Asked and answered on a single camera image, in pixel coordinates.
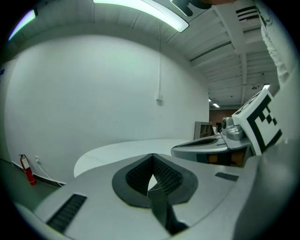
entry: fire extinguisher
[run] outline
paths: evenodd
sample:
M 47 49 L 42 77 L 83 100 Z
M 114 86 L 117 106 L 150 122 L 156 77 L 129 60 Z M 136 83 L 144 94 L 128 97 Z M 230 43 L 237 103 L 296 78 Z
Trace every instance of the fire extinguisher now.
M 27 161 L 26 155 L 21 154 L 19 156 L 21 156 L 20 161 L 21 161 L 21 164 L 22 164 L 22 168 L 24 170 L 24 173 L 25 173 L 30 185 L 36 185 L 37 181 L 34 178 L 33 173 L 30 169 L 30 166 L 29 166 L 29 163 Z

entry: white table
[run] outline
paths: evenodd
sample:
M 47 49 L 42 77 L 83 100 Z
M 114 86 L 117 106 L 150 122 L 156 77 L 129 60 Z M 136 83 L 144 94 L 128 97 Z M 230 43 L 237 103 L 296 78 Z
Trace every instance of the white table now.
M 188 141 L 181 139 L 153 139 L 121 142 L 96 148 L 78 159 L 74 167 L 74 177 L 89 169 L 143 154 L 160 153 L 171 156 L 172 147 Z M 148 189 L 152 188 L 156 183 L 155 178 L 152 176 Z

